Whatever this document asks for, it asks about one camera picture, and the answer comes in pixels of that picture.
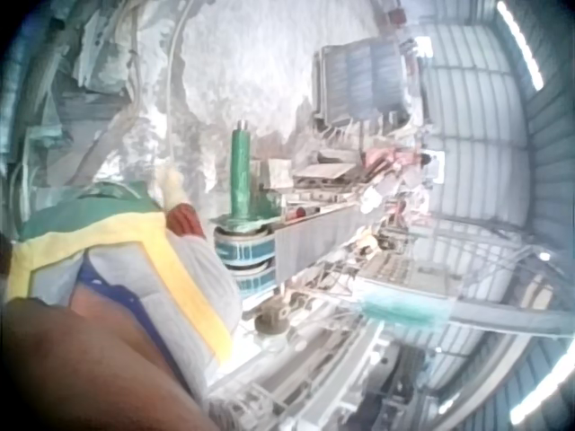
red object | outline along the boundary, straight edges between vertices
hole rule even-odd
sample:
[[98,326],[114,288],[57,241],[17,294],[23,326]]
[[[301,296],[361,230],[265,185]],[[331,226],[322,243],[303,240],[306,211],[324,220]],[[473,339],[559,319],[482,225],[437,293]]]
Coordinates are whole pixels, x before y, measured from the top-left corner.
[[198,213],[190,204],[179,204],[170,210],[166,215],[166,225],[178,236],[195,235],[206,238]]
[[296,210],[296,218],[304,218],[306,216],[305,209],[300,207]]
[[405,16],[405,11],[401,7],[398,7],[397,9],[393,9],[387,15],[389,16],[389,21],[393,25],[398,25],[398,26],[405,25],[405,23],[407,22],[407,17]]

cable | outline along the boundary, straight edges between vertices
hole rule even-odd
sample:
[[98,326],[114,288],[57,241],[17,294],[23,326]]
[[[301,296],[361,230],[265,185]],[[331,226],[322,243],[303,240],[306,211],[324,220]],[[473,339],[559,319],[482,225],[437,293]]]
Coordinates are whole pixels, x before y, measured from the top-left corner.
[[172,37],[172,45],[170,46],[170,53],[168,55],[168,78],[167,78],[167,88],[165,94],[165,115],[166,115],[166,134],[165,134],[165,143],[168,146],[168,150],[170,151],[170,161],[172,165],[175,165],[175,155],[173,153],[173,144],[172,144],[172,69],[173,69],[173,56],[176,50],[176,42],[180,37],[181,29],[183,28],[183,24],[186,22],[188,18],[188,14],[190,13],[191,7],[196,3],[197,0],[188,0],[186,4],[186,8],[183,10],[181,14],[181,18],[178,21],[178,25],[176,25],[176,29],[173,33]]

window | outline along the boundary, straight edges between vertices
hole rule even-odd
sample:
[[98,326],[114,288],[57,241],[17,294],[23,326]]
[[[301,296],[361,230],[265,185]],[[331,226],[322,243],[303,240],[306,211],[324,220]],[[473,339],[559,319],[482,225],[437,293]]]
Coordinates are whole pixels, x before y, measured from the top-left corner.
[[503,2],[497,3],[497,10],[503,17],[503,21],[509,26],[509,30],[511,34],[515,38],[515,42],[521,49],[521,54],[523,55],[523,59],[527,64],[527,69],[529,70],[529,74],[531,75],[531,82],[537,91],[543,88],[544,82],[541,73],[539,72],[539,66],[537,62],[533,58],[533,52],[531,52],[531,48],[527,45],[527,41],[525,40],[525,36],[519,29],[518,24],[515,22],[513,15]]
[[433,58],[433,46],[431,45],[431,38],[428,36],[418,36],[415,38],[417,43],[417,56],[425,58]]
[[431,156],[431,163],[426,166],[426,177],[436,184],[443,184],[446,180],[446,153],[427,149],[423,153]]
[[525,397],[519,405],[510,412],[511,424],[518,425],[523,422],[531,412],[536,410],[547,400],[559,385],[569,377],[575,368],[575,341],[571,342],[567,353],[557,361],[551,372],[537,385],[537,387]]

yellow stripe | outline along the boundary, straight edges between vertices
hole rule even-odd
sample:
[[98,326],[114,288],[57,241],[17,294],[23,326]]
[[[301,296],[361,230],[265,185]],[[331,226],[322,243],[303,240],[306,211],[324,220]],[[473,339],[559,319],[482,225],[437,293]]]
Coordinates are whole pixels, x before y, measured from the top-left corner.
[[140,242],[188,322],[222,364],[231,355],[230,334],[165,236],[162,213],[127,213],[71,233],[46,233],[13,248],[6,300],[27,297],[31,273],[98,245]]

green cylinder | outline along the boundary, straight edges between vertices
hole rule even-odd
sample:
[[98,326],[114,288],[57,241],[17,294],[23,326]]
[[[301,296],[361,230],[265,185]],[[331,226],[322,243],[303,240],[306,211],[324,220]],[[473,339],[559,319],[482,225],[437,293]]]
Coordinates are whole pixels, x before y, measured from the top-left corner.
[[250,218],[250,132],[247,121],[239,121],[232,134],[232,218]]

